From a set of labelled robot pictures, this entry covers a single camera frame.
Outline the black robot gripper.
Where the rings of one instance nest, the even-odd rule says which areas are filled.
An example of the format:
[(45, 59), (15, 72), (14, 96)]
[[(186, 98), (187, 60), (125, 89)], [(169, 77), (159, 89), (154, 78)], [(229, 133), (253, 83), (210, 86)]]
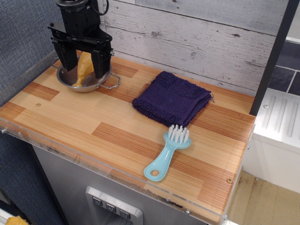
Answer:
[(110, 69), (113, 49), (112, 37), (100, 29), (100, 17), (109, 9), (106, 2), (104, 12), (99, 11), (96, 0), (57, 0), (63, 22), (51, 23), (52, 43), (63, 65), (70, 71), (78, 63), (76, 49), (91, 53), (95, 77), (102, 78)]

